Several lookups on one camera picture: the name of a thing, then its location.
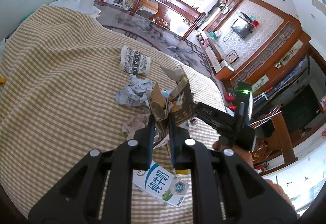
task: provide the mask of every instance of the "paper cup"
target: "paper cup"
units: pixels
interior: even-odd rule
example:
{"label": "paper cup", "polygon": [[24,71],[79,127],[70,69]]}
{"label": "paper cup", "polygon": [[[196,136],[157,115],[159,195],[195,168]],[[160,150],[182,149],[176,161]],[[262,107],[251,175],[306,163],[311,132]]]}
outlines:
{"label": "paper cup", "polygon": [[80,0],[79,10],[82,13],[91,14],[95,0]]}

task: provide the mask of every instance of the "wooden chair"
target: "wooden chair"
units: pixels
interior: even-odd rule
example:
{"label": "wooden chair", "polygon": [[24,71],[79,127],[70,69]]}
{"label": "wooden chair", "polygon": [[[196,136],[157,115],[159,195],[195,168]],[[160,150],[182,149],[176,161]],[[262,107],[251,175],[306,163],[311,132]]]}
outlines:
{"label": "wooden chair", "polygon": [[[187,5],[182,0],[155,0],[158,3],[161,3],[163,6],[174,10],[176,13],[184,16],[188,20],[192,21],[193,24],[190,26],[190,28],[186,31],[185,35],[183,35],[183,38],[187,38],[190,33],[197,27],[197,25],[201,22],[201,20],[205,17],[206,13],[200,13],[191,6]],[[131,10],[132,13],[136,13],[138,10],[139,4],[141,0],[136,0],[135,4]]]}
{"label": "wooden chair", "polygon": [[169,8],[164,6],[163,4],[159,3],[157,5],[158,11],[157,13],[155,13],[154,15],[150,16],[148,19],[155,22],[158,25],[163,26],[166,29],[170,29],[170,23],[171,23],[171,19],[169,17]]}
{"label": "wooden chair", "polygon": [[298,158],[294,155],[291,138],[287,130],[280,105],[271,110],[271,112],[269,112],[262,120],[253,123],[251,127],[256,128],[262,125],[263,123],[267,122],[268,120],[272,120],[275,131],[269,138],[257,139],[255,150],[252,152],[254,165],[257,165],[258,163],[263,163],[265,159],[274,150],[282,151],[284,164],[271,170],[267,170],[261,173],[261,175],[265,175],[276,170],[282,169],[287,165],[290,165],[298,160]]}

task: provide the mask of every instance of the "crumpled tissue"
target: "crumpled tissue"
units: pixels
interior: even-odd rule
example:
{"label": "crumpled tissue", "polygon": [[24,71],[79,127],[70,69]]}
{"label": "crumpled tissue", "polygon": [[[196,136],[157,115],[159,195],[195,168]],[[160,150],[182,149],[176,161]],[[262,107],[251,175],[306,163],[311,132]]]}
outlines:
{"label": "crumpled tissue", "polygon": [[130,74],[129,81],[132,84],[126,84],[125,87],[116,93],[115,100],[120,105],[136,107],[146,105],[146,90],[153,89],[154,84],[149,79],[138,79]]}

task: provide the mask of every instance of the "table mat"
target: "table mat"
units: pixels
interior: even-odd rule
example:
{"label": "table mat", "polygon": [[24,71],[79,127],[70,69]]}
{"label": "table mat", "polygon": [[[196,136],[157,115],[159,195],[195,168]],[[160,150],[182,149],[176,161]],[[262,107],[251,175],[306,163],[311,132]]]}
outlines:
{"label": "table mat", "polygon": [[[122,122],[143,108],[118,105],[114,98],[129,78],[118,70],[124,45],[151,57],[149,79],[163,89],[175,86],[160,65],[180,62],[66,8],[41,6],[8,41],[0,64],[0,76],[8,78],[0,90],[0,182],[26,217],[89,150],[108,151],[126,141]],[[194,100],[225,111],[212,80],[182,67]],[[209,148],[218,139],[200,120],[189,133]],[[175,173],[166,146],[153,151],[153,160]],[[191,183],[190,175],[181,178]],[[131,220],[193,223],[191,187],[180,208],[133,188]]]}

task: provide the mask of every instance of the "wall-mounted tv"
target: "wall-mounted tv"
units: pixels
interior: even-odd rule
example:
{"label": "wall-mounted tv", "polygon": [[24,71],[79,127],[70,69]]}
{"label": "wall-mounted tv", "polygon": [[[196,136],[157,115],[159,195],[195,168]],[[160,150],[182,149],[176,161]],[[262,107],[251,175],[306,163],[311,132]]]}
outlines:
{"label": "wall-mounted tv", "polygon": [[252,20],[247,15],[244,13],[241,14],[244,16],[244,18],[239,16],[239,18],[232,24],[231,29],[234,30],[242,39],[244,39],[249,33],[252,32],[255,26],[252,24]]}

